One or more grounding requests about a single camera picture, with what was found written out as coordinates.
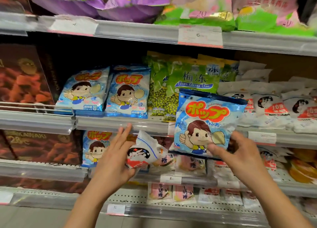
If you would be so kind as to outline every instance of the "plastic price strip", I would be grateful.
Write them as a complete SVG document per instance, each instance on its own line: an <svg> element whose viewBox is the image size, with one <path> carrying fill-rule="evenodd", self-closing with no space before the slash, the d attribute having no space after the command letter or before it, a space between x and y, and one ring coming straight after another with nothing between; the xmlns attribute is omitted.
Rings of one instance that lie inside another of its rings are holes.
<svg viewBox="0 0 317 228"><path fill-rule="evenodd" d="M93 18L72 15L56 15L49 32L93 36L98 23Z"/></svg>
<svg viewBox="0 0 317 228"><path fill-rule="evenodd" d="M217 187L218 188L239 189L240 182L239 181L225 181L225 180L219 179Z"/></svg>
<svg viewBox="0 0 317 228"><path fill-rule="evenodd" d="M109 204L107 208L108 215L124 215L125 205Z"/></svg>
<svg viewBox="0 0 317 228"><path fill-rule="evenodd" d="M168 123L168 130L167 130L167 136L168 137L174 137L175 123L176 122L169 122Z"/></svg>
<svg viewBox="0 0 317 228"><path fill-rule="evenodd" d="M178 44L223 48L222 30L220 27L180 24Z"/></svg>
<svg viewBox="0 0 317 228"><path fill-rule="evenodd" d="M161 175L160 183L180 185L182 183L182 177L173 175Z"/></svg>
<svg viewBox="0 0 317 228"><path fill-rule="evenodd" d="M248 132L249 139L253 140L260 145L272 145L276 144L276 134L275 133L264 133L264 132Z"/></svg>
<svg viewBox="0 0 317 228"><path fill-rule="evenodd" d="M9 191L0 191L0 205L8 205L13 197L13 193Z"/></svg>

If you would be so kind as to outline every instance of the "left hand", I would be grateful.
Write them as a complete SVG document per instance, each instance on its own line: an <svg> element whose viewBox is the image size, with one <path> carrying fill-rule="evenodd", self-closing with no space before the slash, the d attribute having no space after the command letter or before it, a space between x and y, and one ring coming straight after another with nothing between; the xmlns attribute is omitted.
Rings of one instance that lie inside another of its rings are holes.
<svg viewBox="0 0 317 228"><path fill-rule="evenodd" d="M122 127L119 128L110 146L99 159L93 178L86 188L103 202L135 175L135 169L125 167L127 152L135 145L135 142L126 141L131 128L131 123L128 123L125 131Z"/></svg>

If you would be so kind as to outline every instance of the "brown snack box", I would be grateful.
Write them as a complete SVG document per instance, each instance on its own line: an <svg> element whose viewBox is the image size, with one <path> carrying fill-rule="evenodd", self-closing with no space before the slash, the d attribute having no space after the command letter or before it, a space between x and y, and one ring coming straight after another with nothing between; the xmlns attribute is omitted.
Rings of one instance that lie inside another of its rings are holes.
<svg viewBox="0 0 317 228"><path fill-rule="evenodd" d="M54 105L59 94L48 55L31 45L0 44L0 101Z"/></svg>
<svg viewBox="0 0 317 228"><path fill-rule="evenodd" d="M47 134L4 130L14 154L19 160L80 165L82 146L81 132L70 135Z"/></svg>
<svg viewBox="0 0 317 228"><path fill-rule="evenodd" d="M29 0L0 0L0 11L32 14Z"/></svg>
<svg viewBox="0 0 317 228"><path fill-rule="evenodd" d="M0 158L1 159L16 159L1 130L0 130Z"/></svg>
<svg viewBox="0 0 317 228"><path fill-rule="evenodd" d="M39 189L55 192L78 193L81 194L90 179L85 178L83 182L69 182L59 180L31 179L31 178L16 178L0 176L0 186L7 187L22 187L25 189Z"/></svg>

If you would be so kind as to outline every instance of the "price label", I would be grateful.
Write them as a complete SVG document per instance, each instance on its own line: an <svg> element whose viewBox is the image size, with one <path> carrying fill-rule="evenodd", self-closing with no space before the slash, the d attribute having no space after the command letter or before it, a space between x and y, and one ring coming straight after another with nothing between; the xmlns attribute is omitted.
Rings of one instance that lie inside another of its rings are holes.
<svg viewBox="0 0 317 228"><path fill-rule="evenodd" d="M49 32L93 36L98 23L93 18L73 15L56 15L55 21L49 27Z"/></svg>
<svg viewBox="0 0 317 228"><path fill-rule="evenodd" d="M178 44L223 48L220 27L180 24Z"/></svg>
<svg viewBox="0 0 317 228"><path fill-rule="evenodd" d="M124 215L125 205L109 204L107 208L108 215Z"/></svg>
<svg viewBox="0 0 317 228"><path fill-rule="evenodd" d="M0 191L0 205L8 205L13 198L13 192Z"/></svg>
<svg viewBox="0 0 317 228"><path fill-rule="evenodd" d="M176 122L169 122L168 123L168 130L167 130L167 136L168 137L174 137L175 123Z"/></svg>
<svg viewBox="0 0 317 228"><path fill-rule="evenodd" d="M180 185L182 183L182 177L181 176L174 176L174 175L161 175L160 183Z"/></svg>
<svg viewBox="0 0 317 228"><path fill-rule="evenodd" d="M232 189L239 189L240 182L239 181L225 181L225 180L218 180L218 188L232 188Z"/></svg>
<svg viewBox="0 0 317 228"><path fill-rule="evenodd" d="M248 138L254 142L262 145L275 145L276 144L276 134L275 133L264 133L249 131Z"/></svg>

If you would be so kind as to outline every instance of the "floor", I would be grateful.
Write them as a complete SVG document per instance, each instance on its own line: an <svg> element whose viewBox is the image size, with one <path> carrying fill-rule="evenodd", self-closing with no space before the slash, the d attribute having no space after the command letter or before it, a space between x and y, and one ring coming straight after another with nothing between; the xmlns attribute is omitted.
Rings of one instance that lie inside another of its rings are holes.
<svg viewBox="0 0 317 228"><path fill-rule="evenodd" d="M0 206L0 228L62 228L68 210ZM132 218L100 214L96 228L246 228L205 222Z"/></svg>

